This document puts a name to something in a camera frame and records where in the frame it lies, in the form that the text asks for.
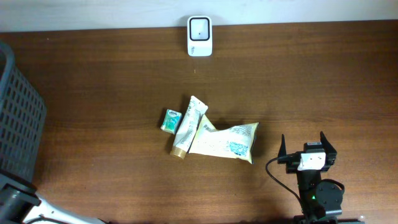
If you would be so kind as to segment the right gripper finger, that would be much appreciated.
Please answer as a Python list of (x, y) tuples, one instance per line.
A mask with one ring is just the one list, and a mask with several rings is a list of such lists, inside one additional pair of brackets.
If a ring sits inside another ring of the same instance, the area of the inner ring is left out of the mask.
[(278, 164), (283, 164), (285, 163), (284, 159), (286, 158), (286, 147), (285, 147), (285, 136), (284, 134), (282, 134), (281, 136), (281, 144), (280, 144), (280, 148), (279, 148), (279, 152), (277, 155), (277, 163)]
[(336, 161), (337, 151), (327, 140), (323, 131), (320, 132), (320, 141), (326, 153), (327, 164), (333, 165)]

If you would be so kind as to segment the pale yellow snack bag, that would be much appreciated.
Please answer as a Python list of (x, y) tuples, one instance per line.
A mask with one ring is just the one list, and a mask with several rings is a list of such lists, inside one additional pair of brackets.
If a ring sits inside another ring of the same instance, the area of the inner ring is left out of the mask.
[(252, 148), (259, 123), (249, 123), (218, 130), (203, 115), (189, 148), (189, 154), (241, 159), (253, 164)]

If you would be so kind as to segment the white cream tube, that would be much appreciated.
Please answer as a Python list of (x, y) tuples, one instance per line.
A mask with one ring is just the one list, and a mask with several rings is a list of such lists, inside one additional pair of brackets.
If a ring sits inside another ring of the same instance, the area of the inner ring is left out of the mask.
[(170, 152), (171, 156), (184, 159), (196, 135), (201, 118), (208, 106), (195, 96), (191, 96), (186, 113), (182, 119)]

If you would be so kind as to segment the teal tissue pack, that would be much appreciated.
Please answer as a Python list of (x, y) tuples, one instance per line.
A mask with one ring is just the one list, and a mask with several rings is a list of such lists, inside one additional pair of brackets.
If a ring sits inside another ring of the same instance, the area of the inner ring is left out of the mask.
[(161, 130), (166, 133), (176, 134), (181, 118), (182, 114), (180, 112), (167, 109), (163, 123), (160, 126)]

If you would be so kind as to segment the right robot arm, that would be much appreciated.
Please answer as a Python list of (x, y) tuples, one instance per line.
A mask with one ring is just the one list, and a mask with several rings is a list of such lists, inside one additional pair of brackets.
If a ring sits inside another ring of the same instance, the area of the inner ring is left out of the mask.
[(318, 142), (307, 142), (303, 150), (287, 154), (285, 137), (281, 139), (277, 163), (286, 166), (286, 173), (295, 174), (298, 185), (298, 200), (302, 215), (294, 217), (294, 223), (337, 223), (342, 214), (343, 184), (322, 179), (336, 161), (337, 151), (326, 136), (320, 133)]

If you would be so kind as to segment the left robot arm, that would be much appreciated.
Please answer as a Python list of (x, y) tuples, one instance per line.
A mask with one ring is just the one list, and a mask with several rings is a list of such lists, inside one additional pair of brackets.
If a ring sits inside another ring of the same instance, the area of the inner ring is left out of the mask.
[(2, 170), (1, 223), (103, 224), (104, 221), (77, 215), (55, 206), (39, 195), (33, 184)]

